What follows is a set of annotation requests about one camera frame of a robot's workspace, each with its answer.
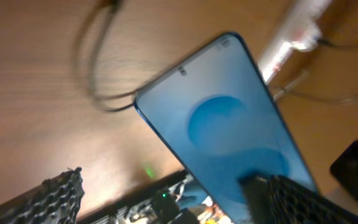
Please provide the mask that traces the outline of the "blue Galaxy smartphone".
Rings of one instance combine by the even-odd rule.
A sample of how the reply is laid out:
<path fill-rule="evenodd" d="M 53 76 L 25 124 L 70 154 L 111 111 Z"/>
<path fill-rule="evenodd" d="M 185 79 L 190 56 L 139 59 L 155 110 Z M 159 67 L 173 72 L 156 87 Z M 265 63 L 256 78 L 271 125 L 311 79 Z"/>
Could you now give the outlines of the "blue Galaxy smartphone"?
<path fill-rule="evenodd" d="M 250 218 L 239 180 L 284 175 L 316 190 L 244 40 L 225 32 L 164 72 L 134 106 L 229 218 Z"/>

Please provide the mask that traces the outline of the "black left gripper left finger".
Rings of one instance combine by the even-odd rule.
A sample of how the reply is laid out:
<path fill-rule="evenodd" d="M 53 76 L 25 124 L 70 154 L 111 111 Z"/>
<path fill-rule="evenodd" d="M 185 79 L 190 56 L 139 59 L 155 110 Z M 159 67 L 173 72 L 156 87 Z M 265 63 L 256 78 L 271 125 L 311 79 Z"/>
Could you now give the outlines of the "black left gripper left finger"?
<path fill-rule="evenodd" d="M 81 171 L 68 169 L 0 204 L 0 224 L 76 223 L 85 194 Z"/>

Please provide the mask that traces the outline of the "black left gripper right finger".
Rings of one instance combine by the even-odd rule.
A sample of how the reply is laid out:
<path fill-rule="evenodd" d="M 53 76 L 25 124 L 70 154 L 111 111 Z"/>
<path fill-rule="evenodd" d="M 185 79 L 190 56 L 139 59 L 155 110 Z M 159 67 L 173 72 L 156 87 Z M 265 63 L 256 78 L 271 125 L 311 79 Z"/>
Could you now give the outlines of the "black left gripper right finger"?
<path fill-rule="evenodd" d="M 358 224 L 355 215 L 283 175 L 239 180 L 256 224 Z"/>

